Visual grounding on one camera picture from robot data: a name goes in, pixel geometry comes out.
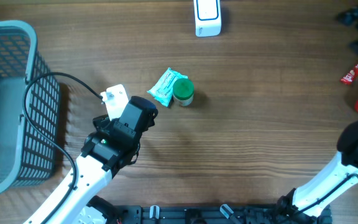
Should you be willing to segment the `red Nescafe stick sachet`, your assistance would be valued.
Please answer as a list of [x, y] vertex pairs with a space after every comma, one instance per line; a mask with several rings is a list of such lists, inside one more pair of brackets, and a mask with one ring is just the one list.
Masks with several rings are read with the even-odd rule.
[[340, 79], [340, 82], [345, 85], [351, 85], [353, 84], [353, 82], [357, 77], [358, 77], [358, 63], [355, 66], [353, 66], [353, 68]]

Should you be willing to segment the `green lid jar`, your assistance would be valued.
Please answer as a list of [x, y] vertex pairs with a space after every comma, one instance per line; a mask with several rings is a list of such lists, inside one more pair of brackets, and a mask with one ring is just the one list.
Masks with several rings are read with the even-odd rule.
[[194, 84], [187, 78], [178, 79], [173, 84], [173, 100], [180, 106], [190, 105], [193, 101], [194, 93]]

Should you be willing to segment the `teal tissue pack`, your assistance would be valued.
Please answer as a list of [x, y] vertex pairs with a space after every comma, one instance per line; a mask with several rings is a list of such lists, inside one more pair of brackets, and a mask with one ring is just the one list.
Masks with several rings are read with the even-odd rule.
[[147, 92], [163, 106], [168, 107], [173, 96], [173, 85], [181, 78], [188, 78], [186, 75], [167, 68], [157, 83]]

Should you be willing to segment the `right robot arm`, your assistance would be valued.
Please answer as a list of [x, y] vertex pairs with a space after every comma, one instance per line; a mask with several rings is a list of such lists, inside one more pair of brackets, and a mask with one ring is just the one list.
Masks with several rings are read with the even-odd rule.
[[[337, 21], [358, 30], [358, 6], [339, 13]], [[358, 55], [358, 40], [350, 43]], [[341, 82], [352, 84], [358, 77], [356, 64]], [[354, 109], [358, 112], [358, 99]], [[282, 196], [271, 212], [271, 223], [329, 223], [329, 204], [358, 184], [358, 121], [340, 135], [333, 159], [308, 183]]]

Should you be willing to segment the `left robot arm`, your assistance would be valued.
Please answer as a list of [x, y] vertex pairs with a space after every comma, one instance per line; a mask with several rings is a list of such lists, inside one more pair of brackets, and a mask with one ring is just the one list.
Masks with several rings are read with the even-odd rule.
[[28, 218], [28, 223], [73, 223], [96, 194], [105, 188], [125, 166], [135, 163], [142, 134], [158, 115], [157, 107], [139, 96], [133, 96], [120, 117], [94, 119], [96, 131], [71, 161], [72, 168]]

